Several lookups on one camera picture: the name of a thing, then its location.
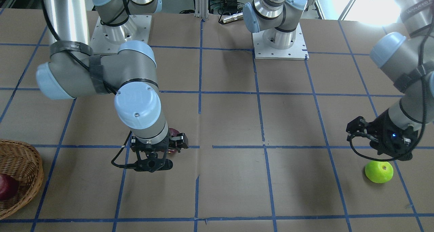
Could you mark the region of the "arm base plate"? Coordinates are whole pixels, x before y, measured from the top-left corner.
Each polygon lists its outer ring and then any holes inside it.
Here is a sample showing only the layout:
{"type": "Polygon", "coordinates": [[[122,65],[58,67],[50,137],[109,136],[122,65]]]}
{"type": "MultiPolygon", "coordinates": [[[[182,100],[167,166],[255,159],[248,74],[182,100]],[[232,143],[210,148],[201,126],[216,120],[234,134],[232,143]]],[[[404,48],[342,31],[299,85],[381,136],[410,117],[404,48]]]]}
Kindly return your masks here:
{"type": "Polygon", "coordinates": [[[285,33],[275,28],[252,34],[256,59],[308,60],[310,58],[302,28],[285,33]]]}
{"type": "Polygon", "coordinates": [[[90,47],[95,55],[112,55],[118,53],[120,45],[127,41],[137,40],[147,44],[151,23],[151,15],[132,15],[125,24],[110,27],[102,25],[98,17],[90,47]]]}

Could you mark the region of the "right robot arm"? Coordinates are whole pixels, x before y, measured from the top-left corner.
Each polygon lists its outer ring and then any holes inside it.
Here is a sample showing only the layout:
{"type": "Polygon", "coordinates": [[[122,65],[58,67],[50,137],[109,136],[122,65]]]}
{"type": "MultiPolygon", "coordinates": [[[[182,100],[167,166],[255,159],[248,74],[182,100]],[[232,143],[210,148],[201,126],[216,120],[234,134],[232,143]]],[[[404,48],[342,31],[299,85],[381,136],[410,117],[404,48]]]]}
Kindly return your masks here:
{"type": "Polygon", "coordinates": [[[169,128],[151,47],[124,35],[116,53],[97,55],[90,46],[84,0],[41,0],[41,5],[52,34],[50,61],[36,72],[41,92],[55,100],[114,94],[118,117],[130,128],[126,142],[137,160],[111,163],[137,172],[170,170],[168,153],[187,149],[189,140],[185,133],[169,128]]]}

